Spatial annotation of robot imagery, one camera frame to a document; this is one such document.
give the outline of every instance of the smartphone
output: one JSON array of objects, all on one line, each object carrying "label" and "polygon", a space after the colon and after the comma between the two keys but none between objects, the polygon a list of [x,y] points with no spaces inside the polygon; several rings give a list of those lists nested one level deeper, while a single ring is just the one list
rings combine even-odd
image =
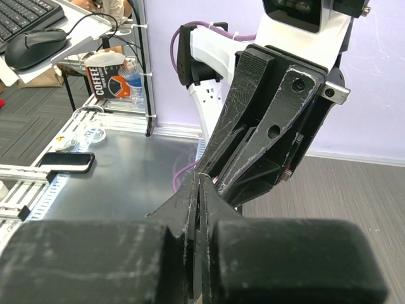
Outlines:
[{"label": "smartphone", "polygon": [[48,152],[39,163],[39,167],[57,173],[87,173],[96,156],[94,153]]}]

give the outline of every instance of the keyboard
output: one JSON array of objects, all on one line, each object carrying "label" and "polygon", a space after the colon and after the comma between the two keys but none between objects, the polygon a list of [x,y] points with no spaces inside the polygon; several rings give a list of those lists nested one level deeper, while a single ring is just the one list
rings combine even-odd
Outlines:
[{"label": "keyboard", "polygon": [[51,0],[0,0],[0,46],[20,33],[44,29],[64,16],[62,7]]}]

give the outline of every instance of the black mouse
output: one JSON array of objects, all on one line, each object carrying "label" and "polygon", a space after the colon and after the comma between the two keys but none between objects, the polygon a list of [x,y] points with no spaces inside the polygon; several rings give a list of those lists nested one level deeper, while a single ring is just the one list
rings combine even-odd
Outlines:
[{"label": "black mouse", "polygon": [[4,60],[17,70],[30,68],[62,49],[67,37],[66,32],[59,28],[22,33],[8,43]]}]

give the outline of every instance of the metal bracket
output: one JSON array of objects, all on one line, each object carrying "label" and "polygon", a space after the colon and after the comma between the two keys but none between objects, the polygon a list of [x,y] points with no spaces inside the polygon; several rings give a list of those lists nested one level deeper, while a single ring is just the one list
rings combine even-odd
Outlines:
[{"label": "metal bracket", "polygon": [[350,92],[351,90],[346,89],[345,87],[326,81],[321,96],[337,105],[342,105],[346,102]]}]

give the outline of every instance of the cardboard box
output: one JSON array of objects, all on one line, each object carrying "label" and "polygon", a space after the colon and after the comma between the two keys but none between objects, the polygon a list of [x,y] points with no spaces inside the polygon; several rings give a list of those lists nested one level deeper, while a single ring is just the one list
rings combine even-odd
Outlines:
[{"label": "cardboard box", "polygon": [[3,93],[5,89],[6,89],[6,86],[0,80],[0,94]]},{"label": "cardboard box", "polygon": [[130,88],[118,71],[125,56],[115,52],[99,53],[84,62],[94,95],[100,99],[127,98]]},{"label": "cardboard box", "polygon": [[61,87],[63,85],[63,78],[59,76],[54,68],[50,68],[45,73],[31,80],[28,84],[24,84],[21,80],[18,81],[18,87]]}]

